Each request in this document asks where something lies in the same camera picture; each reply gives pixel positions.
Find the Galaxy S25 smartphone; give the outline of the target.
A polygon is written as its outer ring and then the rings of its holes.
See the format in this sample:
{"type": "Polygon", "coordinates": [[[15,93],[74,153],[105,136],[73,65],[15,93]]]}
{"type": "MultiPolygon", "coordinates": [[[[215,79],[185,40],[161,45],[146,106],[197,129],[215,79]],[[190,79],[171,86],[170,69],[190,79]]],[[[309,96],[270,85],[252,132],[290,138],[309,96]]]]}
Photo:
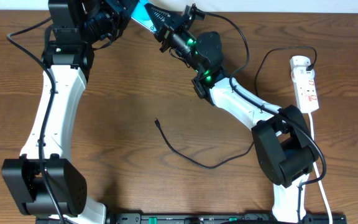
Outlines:
{"type": "Polygon", "coordinates": [[[131,18],[147,30],[151,31],[152,33],[155,33],[156,28],[145,8],[145,5],[148,3],[148,0],[139,0],[131,15],[131,18]]]}

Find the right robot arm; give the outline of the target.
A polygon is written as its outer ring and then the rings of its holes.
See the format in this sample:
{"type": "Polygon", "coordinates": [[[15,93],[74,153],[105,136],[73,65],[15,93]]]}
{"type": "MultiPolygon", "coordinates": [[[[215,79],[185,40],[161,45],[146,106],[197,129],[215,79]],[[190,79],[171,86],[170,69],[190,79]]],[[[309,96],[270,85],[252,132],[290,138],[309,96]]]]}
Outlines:
{"type": "Polygon", "coordinates": [[[149,2],[144,8],[161,52],[174,50],[177,59],[197,72],[192,80],[197,95],[251,130],[259,166],[273,183],[274,219],[305,222],[304,189],[312,183],[308,176],[313,163],[323,155],[301,111],[294,105],[281,108],[260,99],[225,71],[220,35],[212,31],[194,37],[189,31],[194,20],[206,15],[196,6],[186,7],[181,15],[149,2]]]}

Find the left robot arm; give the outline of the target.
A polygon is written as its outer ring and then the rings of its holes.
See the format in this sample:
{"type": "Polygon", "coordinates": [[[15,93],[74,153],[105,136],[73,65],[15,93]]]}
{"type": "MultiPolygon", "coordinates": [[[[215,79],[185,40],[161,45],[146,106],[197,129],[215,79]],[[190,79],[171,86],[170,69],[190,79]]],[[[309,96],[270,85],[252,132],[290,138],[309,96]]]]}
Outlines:
{"type": "Polygon", "coordinates": [[[34,125],[16,159],[1,174],[23,215],[37,223],[113,223],[105,204],[87,193],[86,179],[71,162],[76,111],[88,83],[97,41],[105,47],[127,27],[136,1],[48,2],[44,51],[36,62],[43,89],[34,125]]]}

